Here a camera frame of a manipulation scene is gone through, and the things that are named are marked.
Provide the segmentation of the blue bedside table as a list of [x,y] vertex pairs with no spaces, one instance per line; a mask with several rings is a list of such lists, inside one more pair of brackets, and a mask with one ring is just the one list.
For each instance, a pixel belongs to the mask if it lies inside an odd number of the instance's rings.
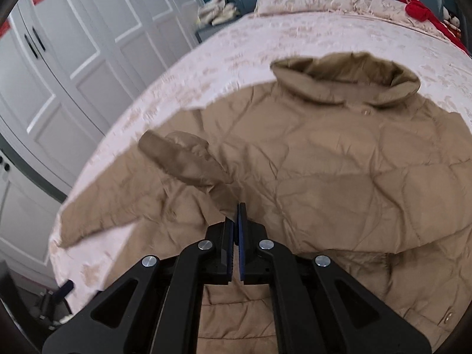
[[228,21],[228,22],[218,24],[216,26],[202,27],[202,28],[196,30],[195,37],[196,37],[196,39],[198,40],[199,43],[203,43],[209,37],[217,34],[218,31],[220,31],[222,29],[225,29],[226,27],[229,27],[234,22],[235,22],[235,20],[232,20],[232,21]]

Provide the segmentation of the pile of pale cloths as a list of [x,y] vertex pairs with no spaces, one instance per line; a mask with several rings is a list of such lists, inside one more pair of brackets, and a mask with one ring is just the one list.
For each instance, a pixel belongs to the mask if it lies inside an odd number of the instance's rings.
[[235,20],[239,16],[239,9],[233,2],[209,0],[198,8],[197,25],[199,28],[215,27]]

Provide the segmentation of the white panelled wardrobe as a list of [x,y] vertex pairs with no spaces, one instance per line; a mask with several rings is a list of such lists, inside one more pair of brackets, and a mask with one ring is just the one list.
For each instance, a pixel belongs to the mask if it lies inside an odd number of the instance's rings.
[[195,46],[201,0],[1,0],[1,258],[53,285],[59,206],[111,126]]

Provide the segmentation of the tan quilted puffer coat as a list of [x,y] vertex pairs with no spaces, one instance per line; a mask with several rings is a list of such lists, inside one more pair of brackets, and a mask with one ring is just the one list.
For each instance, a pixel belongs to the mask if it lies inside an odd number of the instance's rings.
[[60,246],[135,223],[110,270],[179,254],[249,219],[293,253],[331,255],[437,349],[471,303],[471,131],[367,53],[287,58],[275,81],[148,130],[61,215]]

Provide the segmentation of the red plush toy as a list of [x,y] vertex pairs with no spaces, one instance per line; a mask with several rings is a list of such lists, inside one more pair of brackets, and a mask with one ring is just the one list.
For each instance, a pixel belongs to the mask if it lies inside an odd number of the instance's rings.
[[443,7],[443,18],[440,20],[433,11],[424,5],[420,0],[399,0],[404,2],[405,12],[420,22],[430,22],[437,30],[445,35],[455,46],[470,54],[464,43],[462,42],[461,19],[449,12]]

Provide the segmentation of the floral pink pillow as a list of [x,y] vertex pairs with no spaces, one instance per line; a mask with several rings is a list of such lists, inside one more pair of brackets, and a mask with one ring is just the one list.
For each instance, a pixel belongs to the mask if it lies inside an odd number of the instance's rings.
[[258,16],[302,12],[357,14],[415,28],[434,37],[446,39],[431,22],[421,22],[409,16],[405,6],[405,3],[398,0],[257,0],[254,13]]

